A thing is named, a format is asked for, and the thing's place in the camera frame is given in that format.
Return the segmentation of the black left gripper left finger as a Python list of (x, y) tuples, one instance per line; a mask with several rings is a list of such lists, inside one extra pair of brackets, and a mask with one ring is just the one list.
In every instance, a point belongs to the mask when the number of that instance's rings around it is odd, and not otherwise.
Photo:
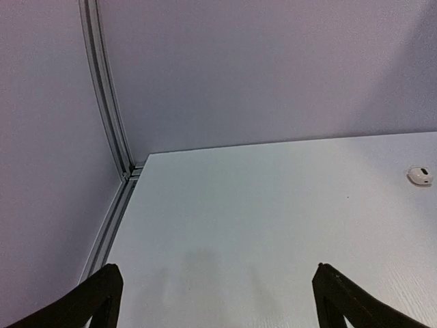
[(116, 327), (123, 279), (116, 264), (106, 264), (52, 304), (10, 327)]

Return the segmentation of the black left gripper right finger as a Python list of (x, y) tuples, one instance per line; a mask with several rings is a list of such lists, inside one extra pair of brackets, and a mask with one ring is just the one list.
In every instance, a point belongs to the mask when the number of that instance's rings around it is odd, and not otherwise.
[(377, 300), (330, 264), (318, 264), (312, 279), (320, 327), (424, 327)]

